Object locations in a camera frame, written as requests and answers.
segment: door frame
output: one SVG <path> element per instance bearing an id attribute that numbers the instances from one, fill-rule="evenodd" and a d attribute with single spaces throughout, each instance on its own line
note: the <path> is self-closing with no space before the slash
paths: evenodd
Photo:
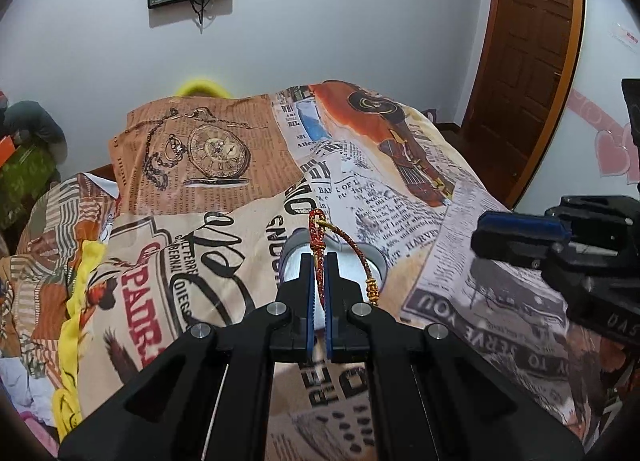
<path id="1" fill-rule="evenodd" d="M 491 0 L 489 6 L 489 18 L 486 26 L 486 33 L 484 34 L 484 43 L 482 45 L 482 53 L 480 55 L 480 62 L 478 64 L 478 73 L 476 73 L 476 80 L 474 87 L 471 91 L 469 103 L 466 107 L 465 118 L 462 122 L 462 133 L 468 130 L 469 123 L 474 116 L 476 102 L 482 87 L 482 79 L 486 72 L 487 64 L 489 61 L 489 49 L 491 48 L 492 38 L 494 36 L 495 19 L 498 13 L 498 0 Z M 564 103 L 569 95 L 571 84 L 574 79 L 575 66 L 578 62 L 578 53 L 580 51 L 580 42 L 582 40 L 582 26 L 584 24 L 584 0 L 574 0 L 572 6 L 572 18 L 571 29 L 569 31 L 569 41 L 566 50 L 566 56 L 564 58 L 564 64 L 562 66 L 562 73 L 558 83 L 558 89 L 556 89 L 556 95 L 549 108 L 548 117 L 546 117 L 545 124 L 542 127 L 540 137 L 536 142 L 525 167 L 518 177 L 515 185 L 511 188 L 505 205 L 507 208 L 512 208 L 524 194 L 526 187 L 533 178 L 538 165 L 542 161 L 542 157 L 545 154 L 551 137 L 553 136 L 562 111 L 564 110 Z"/>

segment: white wall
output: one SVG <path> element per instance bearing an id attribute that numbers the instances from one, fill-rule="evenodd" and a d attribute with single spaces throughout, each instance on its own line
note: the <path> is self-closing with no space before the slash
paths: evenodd
<path id="1" fill-rule="evenodd" d="M 640 54 L 610 35 L 619 23 L 636 35 L 638 18 L 623 0 L 586 0 L 584 35 L 573 87 L 624 126 L 629 121 L 620 81 L 640 78 Z M 538 171 L 529 184 L 518 212 L 542 214 L 561 196 L 622 194 L 638 197 L 626 176 L 601 178 L 594 152 L 596 131 L 582 118 L 565 110 Z"/>
<path id="2" fill-rule="evenodd" d="M 339 78 L 451 119 L 479 0 L 216 0 L 201 34 L 188 4 L 13 0 L 0 88 L 39 101 L 68 140 L 63 177 L 108 161 L 126 113 L 205 76 L 235 96 Z"/>
<path id="3" fill-rule="evenodd" d="M 473 91 L 474 84 L 476 82 L 478 65 L 480 64 L 480 56 L 482 55 L 482 47 L 484 46 L 484 36 L 486 35 L 486 26 L 489 20 L 490 7 L 491 0 L 480 0 L 476 33 L 474 35 L 471 53 L 469 55 L 466 76 L 460 91 L 460 100 L 458 101 L 458 106 L 456 107 L 456 112 L 452 120 L 459 126 L 462 125 L 462 120 L 465 118 L 466 107 L 468 106 L 469 99 L 471 98 L 471 91 Z"/>

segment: orange box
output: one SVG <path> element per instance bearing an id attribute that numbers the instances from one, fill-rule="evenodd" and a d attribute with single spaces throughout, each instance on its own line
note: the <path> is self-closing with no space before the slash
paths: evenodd
<path id="1" fill-rule="evenodd" d="M 6 162 L 14 152 L 15 146 L 11 136 L 5 136 L 0 140 L 0 167 L 4 165 L 4 162 Z"/>

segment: watch face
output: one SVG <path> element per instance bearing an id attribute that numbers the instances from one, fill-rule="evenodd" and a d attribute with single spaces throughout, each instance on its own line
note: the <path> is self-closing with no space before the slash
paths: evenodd
<path id="1" fill-rule="evenodd" d="M 189 136 L 189 158 L 209 178 L 237 178 L 249 166 L 249 149 L 230 131 L 202 125 Z"/>

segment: pink heart sticker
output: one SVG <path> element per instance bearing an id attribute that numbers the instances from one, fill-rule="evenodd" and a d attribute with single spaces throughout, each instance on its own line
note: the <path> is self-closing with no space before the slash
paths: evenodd
<path id="1" fill-rule="evenodd" d="M 601 176 L 620 176 L 629 170 L 631 160 L 626 149 L 617 146 L 609 131 L 596 134 L 596 157 Z"/>
<path id="2" fill-rule="evenodd" d="M 627 124 L 622 132 L 622 146 L 629 155 L 629 170 L 626 171 L 627 184 L 640 182 L 640 164 L 638 160 L 638 148 L 631 137 L 631 124 Z"/>

